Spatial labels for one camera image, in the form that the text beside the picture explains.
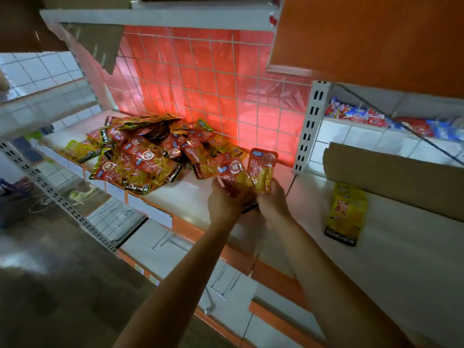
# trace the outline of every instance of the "person's right arm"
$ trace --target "person's right arm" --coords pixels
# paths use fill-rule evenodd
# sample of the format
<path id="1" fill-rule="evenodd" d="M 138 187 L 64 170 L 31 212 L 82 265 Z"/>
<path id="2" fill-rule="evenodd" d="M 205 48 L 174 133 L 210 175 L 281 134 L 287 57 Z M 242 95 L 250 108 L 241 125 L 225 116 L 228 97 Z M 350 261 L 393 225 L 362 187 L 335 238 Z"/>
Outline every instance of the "person's right arm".
<path id="1" fill-rule="evenodd" d="M 413 347 L 400 328 L 352 282 L 291 216 L 276 180 L 258 196 L 261 213 L 274 231 L 330 347 Z"/>

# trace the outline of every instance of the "person's left arm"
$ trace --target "person's left arm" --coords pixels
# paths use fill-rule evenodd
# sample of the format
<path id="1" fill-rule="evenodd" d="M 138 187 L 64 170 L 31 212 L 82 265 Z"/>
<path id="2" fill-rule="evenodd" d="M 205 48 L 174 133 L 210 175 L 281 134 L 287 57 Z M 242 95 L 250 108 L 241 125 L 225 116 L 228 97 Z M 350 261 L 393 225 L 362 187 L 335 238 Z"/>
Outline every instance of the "person's left arm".
<path id="1" fill-rule="evenodd" d="M 231 198 L 212 181 L 211 225 L 136 311 L 113 348 L 177 347 L 237 222 L 246 193 Z"/>

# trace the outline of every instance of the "hand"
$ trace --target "hand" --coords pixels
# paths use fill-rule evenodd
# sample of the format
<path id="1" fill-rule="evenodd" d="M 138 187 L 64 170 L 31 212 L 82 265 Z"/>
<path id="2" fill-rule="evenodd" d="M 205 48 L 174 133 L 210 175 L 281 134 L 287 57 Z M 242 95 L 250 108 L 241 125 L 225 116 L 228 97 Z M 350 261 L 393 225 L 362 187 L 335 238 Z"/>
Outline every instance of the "hand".
<path id="1" fill-rule="evenodd" d="M 219 183 L 218 177 L 212 179 L 212 193 L 208 199 L 209 218 L 212 225 L 229 224 L 231 227 L 237 222 L 242 212 L 243 204 L 250 191 L 244 190 L 232 198 Z"/>
<path id="2" fill-rule="evenodd" d="M 269 226 L 277 226 L 276 223 L 283 218 L 291 218 L 285 190 L 275 178 L 270 182 L 270 192 L 259 194 L 257 201 Z"/>

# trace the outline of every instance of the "black wire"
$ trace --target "black wire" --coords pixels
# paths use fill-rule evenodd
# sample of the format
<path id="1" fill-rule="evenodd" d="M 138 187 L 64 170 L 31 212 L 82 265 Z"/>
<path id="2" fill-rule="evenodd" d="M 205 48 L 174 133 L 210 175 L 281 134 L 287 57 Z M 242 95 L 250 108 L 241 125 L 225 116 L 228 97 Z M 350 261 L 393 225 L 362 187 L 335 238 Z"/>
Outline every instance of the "black wire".
<path id="1" fill-rule="evenodd" d="M 370 102 L 368 102 L 366 99 L 362 98 L 361 96 L 359 96 L 357 93 L 354 93 L 353 91 L 351 91 L 350 89 L 348 89 L 347 87 L 345 87 L 344 85 L 342 84 L 338 84 L 338 83 L 335 83 L 336 86 L 338 87 L 341 87 L 343 90 L 347 91 L 348 93 L 350 93 L 351 95 L 353 95 L 354 97 L 356 97 L 357 99 L 361 100 L 364 104 L 366 104 L 367 106 L 370 106 L 372 107 L 374 110 L 376 110 L 377 112 L 380 112 L 381 114 L 385 115 L 386 117 L 388 117 L 389 119 L 391 119 L 392 121 L 395 121 L 399 124 L 401 124 L 401 126 L 407 130 L 408 132 L 414 134 L 416 137 L 420 138 L 421 140 L 425 141 L 426 143 L 432 145 L 435 149 L 438 149 L 439 151 L 441 151 L 442 153 L 444 153 L 446 156 L 450 157 L 452 160 L 456 161 L 458 164 L 464 166 L 464 162 L 462 162 L 461 160 L 459 160 L 458 158 L 454 157 L 453 155 L 451 155 L 449 152 L 447 152 L 446 150 L 440 148 L 438 145 L 432 143 L 430 140 L 424 138 L 422 135 L 420 135 L 419 133 L 416 133 L 413 129 L 409 128 L 406 124 L 404 124 L 403 122 L 401 122 L 400 120 L 392 117 L 390 114 L 386 114 L 385 112 L 383 112 L 382 110 L 380 110 L 378 107 L 375 107 L 373 104 L 371 104 Z"/>

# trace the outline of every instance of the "person's left hand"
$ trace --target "person's left hand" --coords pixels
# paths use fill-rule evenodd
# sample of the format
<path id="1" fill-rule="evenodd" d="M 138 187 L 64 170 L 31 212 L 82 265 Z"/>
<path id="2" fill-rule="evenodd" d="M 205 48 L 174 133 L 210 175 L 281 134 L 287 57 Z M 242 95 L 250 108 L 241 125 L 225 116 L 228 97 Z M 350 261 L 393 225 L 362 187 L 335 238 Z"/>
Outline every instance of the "person's left hand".
<path id="1" fill-rule="evenodd" d="M 239 219 L 243 204 L 249 199 L 251 191 L 244 190 L 237 197 L 232 198 L 221 186 L 218 177 L 213 177 L 211 187 L 212 193 L 208 199 L 211 224 L 229 224 L 233 226 Z"/>

